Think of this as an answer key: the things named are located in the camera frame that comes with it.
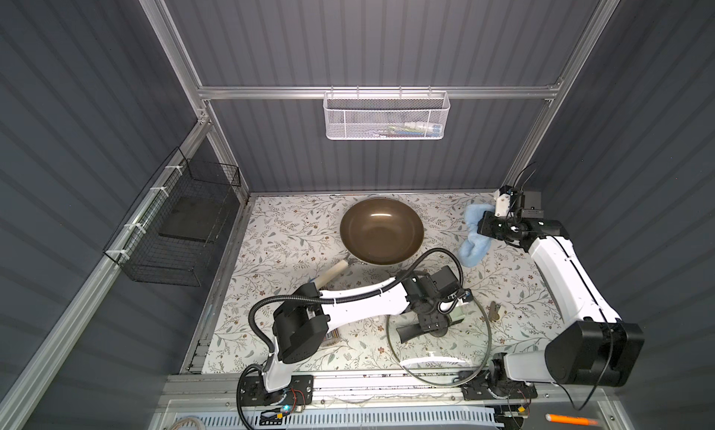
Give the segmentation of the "glass pot lid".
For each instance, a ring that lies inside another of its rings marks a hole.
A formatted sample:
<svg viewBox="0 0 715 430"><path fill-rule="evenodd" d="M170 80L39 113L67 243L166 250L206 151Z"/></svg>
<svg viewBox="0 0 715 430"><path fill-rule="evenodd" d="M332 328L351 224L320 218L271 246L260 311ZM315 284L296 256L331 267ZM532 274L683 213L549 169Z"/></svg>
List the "glass pot lid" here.
<svg viewBox="0 0 715 430"><path fill-rule="evenodd" d="M443 337L423 335L406 344L397 329L417 323L415 312L388 316L387 348L395 365L421 383L435 387L459 387L489 370L493 331L485 306L472 297L461 306L462 323L452 325Z"/></svg>

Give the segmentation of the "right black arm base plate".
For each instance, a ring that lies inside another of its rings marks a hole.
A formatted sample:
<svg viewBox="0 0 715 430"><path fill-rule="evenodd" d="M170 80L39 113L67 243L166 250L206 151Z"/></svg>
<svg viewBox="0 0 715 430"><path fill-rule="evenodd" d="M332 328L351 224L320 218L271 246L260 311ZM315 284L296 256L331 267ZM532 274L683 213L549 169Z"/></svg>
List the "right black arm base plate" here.
<svg viewBox="0 0 715 430"><path fill-rule="evenodd" d="M506 377L495 379L484 370L474 379L459 386L465 400L500 399L506 401L525 399L527 402L536 399L538 392L534 385L525 382L512 381Z"/></svg>

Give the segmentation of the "light blue cloth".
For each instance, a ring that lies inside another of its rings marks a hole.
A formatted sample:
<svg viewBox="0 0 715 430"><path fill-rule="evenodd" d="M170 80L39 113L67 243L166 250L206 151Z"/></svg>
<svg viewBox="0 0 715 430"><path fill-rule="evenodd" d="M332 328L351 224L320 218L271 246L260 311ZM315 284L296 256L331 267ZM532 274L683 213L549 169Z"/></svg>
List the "light blue cloth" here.
<svg viewBox="0 0 715 430"><path fill-rule="evenodd" d="M494 212L495 207L488 204L471 204L465 208L465 226L467 238L458 251L458 259L467 268L477 266L491 247L491 238L479 233L479 222L486 212Z"/></svg>

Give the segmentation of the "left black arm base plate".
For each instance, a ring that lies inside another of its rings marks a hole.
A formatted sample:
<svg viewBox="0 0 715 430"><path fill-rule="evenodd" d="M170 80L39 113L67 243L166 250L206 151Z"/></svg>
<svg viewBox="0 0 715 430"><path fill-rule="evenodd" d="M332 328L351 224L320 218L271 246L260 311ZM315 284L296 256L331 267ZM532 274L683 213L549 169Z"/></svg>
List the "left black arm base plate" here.
<svg viewBox="0 0 715 430"><path fill-rule="evenodd" d="M294 375L287 387L267 392L263 379L258 375L251 374L238 383L240 404L246 407L310 405L313 398L314 381L315 377L312 375Z"/></svg>

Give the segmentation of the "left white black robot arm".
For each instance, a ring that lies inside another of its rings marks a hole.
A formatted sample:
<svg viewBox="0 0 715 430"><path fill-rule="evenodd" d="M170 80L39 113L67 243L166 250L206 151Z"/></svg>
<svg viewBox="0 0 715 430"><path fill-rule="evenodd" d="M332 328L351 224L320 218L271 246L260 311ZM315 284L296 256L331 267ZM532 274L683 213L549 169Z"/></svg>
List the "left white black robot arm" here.
<svg viewBox="0 0 715 430"><path fill-rule="evenodd" d="M417 322L397 329L400 342L431 334L442 337L462 321L456 311L473 300L471 290L452 269L434 274L405 271L387 281L355 290L320 290L306 283L294 294L276 296L272 336L253 322L251 328L268 344L264 364L264 390L274 393L289 387L297 365L313 357L325 337L345 325L375 318L413 313Z"/></svg>

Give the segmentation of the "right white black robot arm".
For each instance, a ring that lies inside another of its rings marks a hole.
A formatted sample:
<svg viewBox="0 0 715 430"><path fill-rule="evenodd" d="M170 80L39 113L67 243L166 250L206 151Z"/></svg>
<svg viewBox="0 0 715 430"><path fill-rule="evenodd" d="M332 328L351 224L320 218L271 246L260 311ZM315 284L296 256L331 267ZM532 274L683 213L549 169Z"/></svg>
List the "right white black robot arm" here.
<svg viewBox="0 0 715 430"><path fill-rule="evenodd" d="M503 355L506 379L522 383L622 387L644 346L644 332L627 323L600 294L556 220L529 217L524 195L506 185L493 195L478 232L523 249L534 261L564 321L564 330L543 351Z"/></svg>

